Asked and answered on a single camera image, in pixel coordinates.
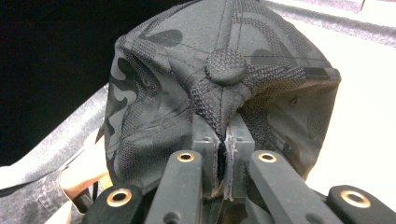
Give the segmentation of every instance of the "baseball cap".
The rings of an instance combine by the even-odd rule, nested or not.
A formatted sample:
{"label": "baseball cap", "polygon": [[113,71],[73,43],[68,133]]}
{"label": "baseball cap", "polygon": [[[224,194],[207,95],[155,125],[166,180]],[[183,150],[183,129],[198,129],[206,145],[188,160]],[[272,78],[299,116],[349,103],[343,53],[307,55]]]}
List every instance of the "baseball cap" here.
{"label": "baseball cap", "polygon": [[[116,43],[105,117],[110,176],[149,192],[169,156],[191,149],[192,115],[223,142],[239,114],[256,150],[282,153],[307,177],[340,81],[323,54],[265,3],[172,7]],[[225,155],[219,154],[221,179]]]}

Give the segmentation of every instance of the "white surface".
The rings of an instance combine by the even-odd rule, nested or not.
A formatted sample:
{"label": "white surface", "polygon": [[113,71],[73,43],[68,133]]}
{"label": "white surface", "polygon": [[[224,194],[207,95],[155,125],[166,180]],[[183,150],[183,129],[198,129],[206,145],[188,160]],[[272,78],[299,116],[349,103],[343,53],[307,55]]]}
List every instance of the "white surface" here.
{"label": "white surface", "polygon": [[318,163],[306,183],[327,195],[351,185],[396,211],[396,49],[290,21],[343,81]]}

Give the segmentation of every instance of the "metal grommet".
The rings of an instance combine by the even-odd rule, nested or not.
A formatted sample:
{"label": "metal grommet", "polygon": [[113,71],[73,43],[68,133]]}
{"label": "metal grommet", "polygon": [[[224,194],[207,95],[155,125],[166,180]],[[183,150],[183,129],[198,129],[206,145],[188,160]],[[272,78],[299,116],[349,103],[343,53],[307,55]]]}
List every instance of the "metal grommet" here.
{"label": "metal grommet", "polygon": [[132,192],[128,189],[116,189],[107,196],[107,204],[120,207],[131,201]]}
{"label": "metal grommet", "polygon": [[368,208],[371,206],[370,200],[368,198],[353,190],[341,191],[341,198],[355,207]]}
{"label": "metal grommet", "polygon": [[177,155],[177,159],[181,162],[189,162],[194,160],[194,155],[191,153],[180,153]]}
{"label": "metal grommet", "polygon": [[262,153],[259,155],[259,159],[261,161],[265,161],[265,162],[275,162],[276,161],[276,156],[274,156],[271,153]]}

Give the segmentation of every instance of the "cap button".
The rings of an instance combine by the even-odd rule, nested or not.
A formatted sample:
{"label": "cap button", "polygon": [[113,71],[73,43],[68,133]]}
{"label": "cap button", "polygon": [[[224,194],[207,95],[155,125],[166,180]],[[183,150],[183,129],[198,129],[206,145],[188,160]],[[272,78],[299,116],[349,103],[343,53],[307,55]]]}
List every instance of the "cap button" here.
{"label": "cap button", "polygon": [[244,56],[234,49],[215,49],[206,60],[206,73],[220,86],[239,83],[247,71]]}

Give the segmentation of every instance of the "dark background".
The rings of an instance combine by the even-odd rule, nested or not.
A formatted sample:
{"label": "dark background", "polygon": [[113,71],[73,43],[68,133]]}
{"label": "dark background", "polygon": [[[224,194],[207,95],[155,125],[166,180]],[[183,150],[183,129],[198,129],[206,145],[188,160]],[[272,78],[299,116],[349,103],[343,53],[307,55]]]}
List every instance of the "dark background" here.
{"label": "dark background", "polygon": [[107,83],[119,36],[181,2],[0,3],[0,165],[25,155]]}

